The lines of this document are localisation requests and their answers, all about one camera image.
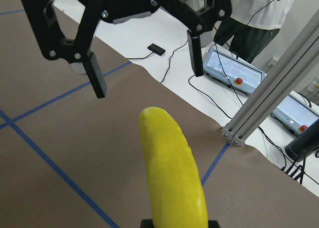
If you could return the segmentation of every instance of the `red emergency stop button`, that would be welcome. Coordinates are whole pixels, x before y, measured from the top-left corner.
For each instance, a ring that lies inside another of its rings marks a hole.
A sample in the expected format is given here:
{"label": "red emergency stop button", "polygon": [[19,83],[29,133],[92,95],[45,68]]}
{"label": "red emergency stop button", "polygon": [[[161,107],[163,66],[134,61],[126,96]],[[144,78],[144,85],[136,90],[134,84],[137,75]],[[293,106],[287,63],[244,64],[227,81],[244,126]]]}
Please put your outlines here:
{"label": "red emergency stop button", "polygon": [[235,80],[235,83],[236,83],[236,85],[241,86],[241,84],[243,83],[243,80],[242,80],[240,77],[238,77],[238,78]]}
{"label": "red emergency stop button", "polygon": [[298,128],[298,130],[300,132],[304,132],[308,127],[306,125],[302,125],[300,128]]}

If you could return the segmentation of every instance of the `yellow banana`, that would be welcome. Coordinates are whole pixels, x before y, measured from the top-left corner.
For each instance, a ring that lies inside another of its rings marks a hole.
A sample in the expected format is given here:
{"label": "yellow banana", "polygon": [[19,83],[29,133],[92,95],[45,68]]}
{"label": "yellow banana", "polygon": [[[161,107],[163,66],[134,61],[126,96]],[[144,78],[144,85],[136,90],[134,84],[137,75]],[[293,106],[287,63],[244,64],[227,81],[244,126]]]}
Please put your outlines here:
{"label": "yellow banana", "polygon": [[197,165],[181,128],[163,109],[140,114],[155,228],[208,228]]}

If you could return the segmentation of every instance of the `dark green pants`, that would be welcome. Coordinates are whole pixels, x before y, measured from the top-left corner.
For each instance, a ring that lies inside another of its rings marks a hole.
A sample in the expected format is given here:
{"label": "dark green pants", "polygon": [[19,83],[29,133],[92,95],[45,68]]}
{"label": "dark green pants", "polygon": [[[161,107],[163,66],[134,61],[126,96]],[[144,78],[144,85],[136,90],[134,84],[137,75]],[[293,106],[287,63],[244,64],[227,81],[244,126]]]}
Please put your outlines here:
{"label": "dark green pants", "polygon": [[229,50],[237,53],[240,58],[251,63],[274,39],[279,30],[279,28],[266,30],[250,27],[230,18],[221,23],[214,41],[222,46],[234,36]]}

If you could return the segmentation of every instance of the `screen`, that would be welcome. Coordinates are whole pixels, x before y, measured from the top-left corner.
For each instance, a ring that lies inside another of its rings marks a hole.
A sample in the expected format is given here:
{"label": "screen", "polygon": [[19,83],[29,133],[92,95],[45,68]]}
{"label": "screen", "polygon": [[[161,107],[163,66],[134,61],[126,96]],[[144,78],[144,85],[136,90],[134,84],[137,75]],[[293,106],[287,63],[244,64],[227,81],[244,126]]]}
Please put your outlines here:
{"label": "screen", "polygon": [[[224,56],[223,54],[219,53],[220,61],[223,65],[225,73],[227,76],[231,77],[240,77],[243,79],[244,83],[257,88],[258,85],[261,83],[262,80],[262,73],[248,67],[245,64],[242,64],[232,58]],[[215,69],[223,73],[222,67],[220,65],[218,54],[214,50],[208,63],[207,67],[210,69]]]}
{"label": "screen", "polygon": [[303,104],[296,101],[291,96],[286,97],[277,108],[289,115],[300,125],[309,127],[318,119],[318,116],[315,113],[307,109]]}

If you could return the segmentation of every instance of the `silver screw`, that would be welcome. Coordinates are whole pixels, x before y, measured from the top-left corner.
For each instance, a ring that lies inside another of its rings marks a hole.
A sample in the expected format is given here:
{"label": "silver screw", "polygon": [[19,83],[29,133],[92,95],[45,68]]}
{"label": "silver screw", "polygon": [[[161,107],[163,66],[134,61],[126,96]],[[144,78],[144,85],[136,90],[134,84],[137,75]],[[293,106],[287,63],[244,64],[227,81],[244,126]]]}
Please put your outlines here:
{"label": "silver screw", "polygon": [[76,53],[76,54],[74,54],[74,57],[75,57],[75,59],[80,59],[81,58],[81,54]]}
{"label": "silver screw", "polygon": [[102,16],[102,18],[106,18],[106,17],[109,16],[109,13],[108,13],[106,10],[104,10],[104,11],[102,12],[101,16]]}
{"label": "silver screw", "polygon": [[224,16],[225,16],[225,11],[221,9],[221,10],[219,11],[219,16],[220,16],[220,17],[224,17]]}
{"label": "silver screw", "polygon": [[55,56],[56,56],[56,53],[55,53],[54,50],[52,50],[52,51],[49,51],[49,55],[50,55],[51,57],[55,57]]}
{"label": "silver screw", "polygon": [[151,0],[151,5],[156,7],[158,5],[158,2],[156,2],[155,0]]}
{"label": "silver screw", "polygon": [[203,26],[201,24],[197,25],[196,27],[197,31],[201,31],[203,29]]}

